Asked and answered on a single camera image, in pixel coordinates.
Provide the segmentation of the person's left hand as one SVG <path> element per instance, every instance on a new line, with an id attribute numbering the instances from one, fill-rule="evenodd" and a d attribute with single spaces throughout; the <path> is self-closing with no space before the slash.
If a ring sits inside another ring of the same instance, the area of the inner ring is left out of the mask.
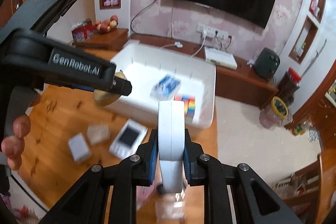
<path id="1" fill-rule="evenodd" d="M 22 153 L 25 150 L 24 138 L 30 133 L 31 121 L 24 114 L 13 121 L 14 135 L 5 137 L 1 142 L 2 153 L 7 157 L 7 164 L 11 170 L 18 170 L 22 165 Z"/>

